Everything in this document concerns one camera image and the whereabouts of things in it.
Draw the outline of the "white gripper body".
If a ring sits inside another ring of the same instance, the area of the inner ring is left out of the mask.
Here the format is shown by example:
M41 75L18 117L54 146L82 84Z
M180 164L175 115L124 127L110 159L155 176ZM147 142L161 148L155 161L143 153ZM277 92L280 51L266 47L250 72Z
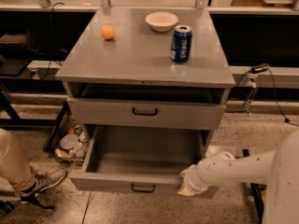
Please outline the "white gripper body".
M208 185L200 178L195 164L185 170L187 173L181 186L185 186L193 194L200 194L208 189Z

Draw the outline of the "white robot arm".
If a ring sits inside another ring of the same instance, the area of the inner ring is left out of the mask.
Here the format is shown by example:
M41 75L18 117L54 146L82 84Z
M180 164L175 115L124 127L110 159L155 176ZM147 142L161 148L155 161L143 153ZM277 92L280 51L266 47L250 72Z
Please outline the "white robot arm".
M265 184L262 224L299 224L299 131L277 148L244 158L220 151L180 173L178 194L201 194L224 180Z

